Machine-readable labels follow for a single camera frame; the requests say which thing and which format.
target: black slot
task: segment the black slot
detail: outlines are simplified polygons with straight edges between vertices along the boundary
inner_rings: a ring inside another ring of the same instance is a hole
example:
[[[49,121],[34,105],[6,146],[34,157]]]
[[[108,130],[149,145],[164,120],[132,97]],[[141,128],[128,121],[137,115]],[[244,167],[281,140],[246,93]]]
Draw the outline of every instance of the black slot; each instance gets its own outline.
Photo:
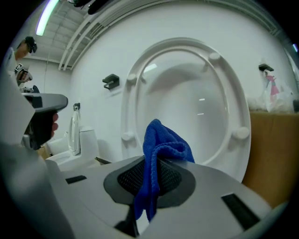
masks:
[[[244,230],[259,222],[258,217],[235,194],[221,197]]]
[[[66,182],[68,184],[71,184],[71,183],[76,183],[76,182],[82,181],[84,179],[87,179],[87,178],[85,176],[83,176],[83,175],[80,175],[80,176],[76,176],[76,177],[67,178]]]

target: person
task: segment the person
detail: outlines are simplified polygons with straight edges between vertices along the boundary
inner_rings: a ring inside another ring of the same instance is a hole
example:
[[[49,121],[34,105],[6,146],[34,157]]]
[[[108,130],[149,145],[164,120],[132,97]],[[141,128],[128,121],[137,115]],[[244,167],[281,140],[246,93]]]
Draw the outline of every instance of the person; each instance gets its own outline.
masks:
[[[28,80],[32,80],[32,77],[28,77],[28,72],[24,70],[23,74],[16,72],[16,67],[18,66],[18,61],[27,56],[28,53],[36,53],[37,44],[33,37],[27,36],[22,40],[17,47],[16,51],[13,48],[9,48],[6,53],[6,69],[10,77],[17,83],[19,86],[21,83],[25,83]]]

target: toilet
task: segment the toilet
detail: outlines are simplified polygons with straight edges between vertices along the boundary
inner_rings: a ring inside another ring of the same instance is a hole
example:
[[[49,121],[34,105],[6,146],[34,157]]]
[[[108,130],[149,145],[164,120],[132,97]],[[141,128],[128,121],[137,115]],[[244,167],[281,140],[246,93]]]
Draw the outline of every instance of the toilet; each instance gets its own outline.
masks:
[[[69,132],[63,138],[50,142],[48,146],[57,154],[47,160],[55,161],[60,171],[100,165],[95,160],[100,156],[95,131],[90,127],[79,125],[78,109],[74,111],[71,118]]]
[[[143,154],[153,119],[190,145],[195,163],[242,181],[250,152],[249,109],[237,75],[215,49],[171,38],[136,59],[122,96],[123,159]]]

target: blue microfiber cloth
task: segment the blue microfiber cloth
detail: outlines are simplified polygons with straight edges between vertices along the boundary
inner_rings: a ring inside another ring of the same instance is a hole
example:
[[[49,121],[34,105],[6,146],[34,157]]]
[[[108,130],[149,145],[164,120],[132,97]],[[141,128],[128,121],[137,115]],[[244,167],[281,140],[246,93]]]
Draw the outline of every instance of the blue microfiber cloth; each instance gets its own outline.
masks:
[[[157,176],[157,156],[162,158],[181,159],[194,162],[191,149],[187,142],[171,129],[154,119],[148,125],[143,143],[145,166],[143,185],[135,197],[135,218],[142,215],[143,209],[149,221],[156,213],[159,184]]]

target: white toilet lid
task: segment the white toilet lid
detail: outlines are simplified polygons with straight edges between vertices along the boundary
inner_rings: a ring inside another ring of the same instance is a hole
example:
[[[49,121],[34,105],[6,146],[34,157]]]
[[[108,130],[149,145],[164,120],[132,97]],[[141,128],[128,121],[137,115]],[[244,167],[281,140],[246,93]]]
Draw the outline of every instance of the white toilet lid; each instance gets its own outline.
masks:
[[[142,154],[147,125],[159,119],[191,147],[195,162],[242,181],[250,151],[250,116],[227,61],[190,38],[148,48],[128,74],[122,101],[123,158]]]

